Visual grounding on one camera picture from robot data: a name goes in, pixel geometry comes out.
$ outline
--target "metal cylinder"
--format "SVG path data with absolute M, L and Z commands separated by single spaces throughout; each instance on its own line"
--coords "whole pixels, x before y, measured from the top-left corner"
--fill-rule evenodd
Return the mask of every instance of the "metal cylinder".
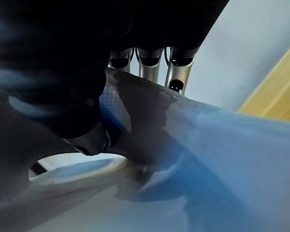
M 167 77 L 165 80 L 165 86 L 181 93 L 182 95 L 185 95 L 185 90 L 193 61 L 194 58 L 192 59 L 191 63 L 185 66 L 177 66 L 172 61 L 170 61 Z
M 158 82 L 162 49 L 139 49 L 139 76 L 154 83 Z

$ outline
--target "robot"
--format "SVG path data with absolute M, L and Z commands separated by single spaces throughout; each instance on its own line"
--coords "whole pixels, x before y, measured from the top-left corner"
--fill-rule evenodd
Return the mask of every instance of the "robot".
M 86 155 L 116 143 L 99 97 L 110 66 L 185 94 L 194 56 L 227 0 L 0 0 L 0 92 L 11 106 Z M 169 61 L 166 48 L 171 48 Z

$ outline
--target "silver metal part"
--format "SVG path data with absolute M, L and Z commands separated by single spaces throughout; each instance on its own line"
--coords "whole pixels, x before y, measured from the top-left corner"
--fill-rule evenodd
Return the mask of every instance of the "silver metal part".
M 165 87 L 170 87 L 170 82 L 173 80 L 179 80 L 183 83 L 183 88 L 181 89 L 181 94 L 185 95 L 185 90 L 187 87 L 191 67 L 193 65 L 194 58 L 192 59 L 191 63 L 185 66 L 176 66 L 170 60 L 168 73 L 165 80 Z
M 110 137 L 103 129 L 101 122 L 98 122 L 91 131 L 80 137 L 64 140 L 88 156 L 104 152 L 111 143 Z
M 130 73 L 130 57 L 129 57 L 129 63 L 128 63 L 128 65 L 126 66 L 126 67 L 122 67 L 122 68 L 114 68 L 113 66 L 112 66 L 112 64 L 110 63 L 110 67 L 112 68 L 112 69 L 116 69 L 116 70 L 120 70 L 120 71 L 124 71 L 124 72 L 126 72 L 126 73 Z
M 161 55 L 159 57 L 159 61 L 154 66 L 146 66 L 142 63 L 142 59 L 139 58 L 139 76 L 141 78 L 144 78 L 146 80 L 152 81 L 154 83 L 158 82 L 158 76 L 159 76 L 159 67 L 160 67 L 160 60 Z

